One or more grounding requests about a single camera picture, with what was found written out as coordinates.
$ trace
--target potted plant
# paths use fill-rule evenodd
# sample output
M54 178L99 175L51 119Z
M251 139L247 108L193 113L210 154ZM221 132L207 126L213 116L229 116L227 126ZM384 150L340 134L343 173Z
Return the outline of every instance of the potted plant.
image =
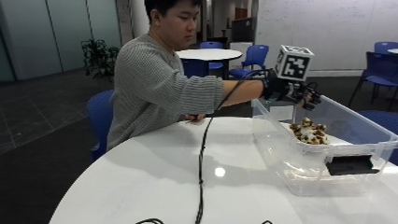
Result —
M85 54L85 75L95 77L107 77L111 81L114 76L114 62L119 49L107 47L102 40L89 39L81 42Z

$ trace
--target black cable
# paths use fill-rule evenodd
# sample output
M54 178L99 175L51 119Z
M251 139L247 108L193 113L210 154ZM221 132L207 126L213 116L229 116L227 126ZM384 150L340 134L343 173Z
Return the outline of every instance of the black cable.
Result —
M142 221L137 222L135 224L142 224L145 222L150 222L153 224L163 224L162 221L159 219L157 219L157 218L149 218L146 220L142 220Z
M227 93L227 95L225 96L223 100L221 101L217 109L219 110L223 103L227 101L230 95L233 94L233 92L235 91L237 87L243 83L244 80L247 80L248 78L251 78L254 75L256 74L256 71L252 71L251 73L247 74L247 76L240 79L235 86L233 87L231 91ZM203 134L202 134L202 139L201 139L201 148L199 148L199 154L198 154L198 189L199 189L199 198L198 198L198 213L197 213L197 220L195 220L195 224L199 224L201 222L201 216L202 216L202 209L203 209L203 200L202 200L202 178L201 178L201 166L202 166L202 152L203 152L203 149L205 149L205 144L206 144L206 137L207 137L207 131L209 131L209 127L210 127L210 124L211 124L211 121L213 121L213 118L210 118L210 121L207 123L207 126L206 126L206 129L203 131Z

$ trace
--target black hair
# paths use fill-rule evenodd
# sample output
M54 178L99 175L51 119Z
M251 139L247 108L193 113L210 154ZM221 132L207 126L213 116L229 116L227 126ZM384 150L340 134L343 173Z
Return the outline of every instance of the black hair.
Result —
M166 11L182 0L145 0L145 10L149 19L151 22L150 11L155 9L162 16L165 16ZM190 0L191 6L201 6L201 0Z

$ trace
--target white cube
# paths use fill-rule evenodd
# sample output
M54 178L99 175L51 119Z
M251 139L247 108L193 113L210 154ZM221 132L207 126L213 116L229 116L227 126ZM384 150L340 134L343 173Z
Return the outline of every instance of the white cube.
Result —
M307 48L280 46L274 71L276 77L296 81L307 78L312 53Z

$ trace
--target man's hand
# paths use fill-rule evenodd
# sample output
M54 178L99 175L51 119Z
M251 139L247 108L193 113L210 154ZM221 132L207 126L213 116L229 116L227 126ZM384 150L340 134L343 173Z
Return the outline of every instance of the man's hand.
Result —
M185 115L185 119L190 121L201 121L203 119L205 115Z

